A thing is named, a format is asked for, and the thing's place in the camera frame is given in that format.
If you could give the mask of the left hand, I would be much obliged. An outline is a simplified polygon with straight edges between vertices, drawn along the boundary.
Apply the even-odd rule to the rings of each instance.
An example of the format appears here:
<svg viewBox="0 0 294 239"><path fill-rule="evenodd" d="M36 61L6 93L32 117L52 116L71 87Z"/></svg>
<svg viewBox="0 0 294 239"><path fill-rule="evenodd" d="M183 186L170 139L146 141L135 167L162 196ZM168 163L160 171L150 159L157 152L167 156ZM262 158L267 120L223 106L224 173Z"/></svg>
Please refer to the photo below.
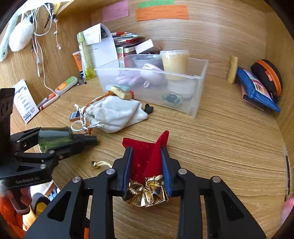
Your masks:
<svg viewBox="0 0 294 239"><path fill-rule="evenodd" d="M21 201L22 204L29 206L32 202L32 197L30 194L30 188L21 188L15 189L15 192L18 191L18 195L16 201ZM8 197L9 199L14 198L13 192L6 189L4 185L1 183L1 197Z"/></svg>

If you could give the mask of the right hand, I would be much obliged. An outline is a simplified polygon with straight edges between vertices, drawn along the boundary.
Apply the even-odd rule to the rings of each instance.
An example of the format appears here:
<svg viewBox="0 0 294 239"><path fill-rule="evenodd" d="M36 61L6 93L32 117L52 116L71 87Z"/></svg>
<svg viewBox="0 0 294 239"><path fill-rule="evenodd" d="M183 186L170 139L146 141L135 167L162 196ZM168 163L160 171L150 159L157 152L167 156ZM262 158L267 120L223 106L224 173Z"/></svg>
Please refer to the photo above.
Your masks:
<svg viewBox="0 0 294 239"><path fill-rule="evenodd" d="M294 198L289 198L285 201L281 211L281 225L285 222L294 206Z"/></svg>

